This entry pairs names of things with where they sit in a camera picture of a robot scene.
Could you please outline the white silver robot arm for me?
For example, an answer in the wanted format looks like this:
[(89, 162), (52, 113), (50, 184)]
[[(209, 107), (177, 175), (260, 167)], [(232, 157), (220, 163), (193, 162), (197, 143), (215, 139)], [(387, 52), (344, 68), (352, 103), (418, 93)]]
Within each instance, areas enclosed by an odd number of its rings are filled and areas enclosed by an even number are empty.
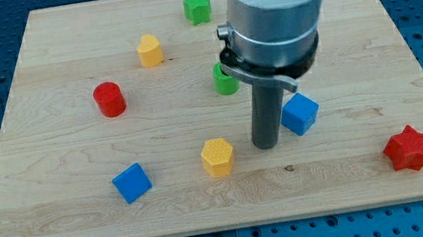
[(313, 64), (322, 0), (226, 0), (217, 29), (228, 75), (252, 86), (296, 91)]

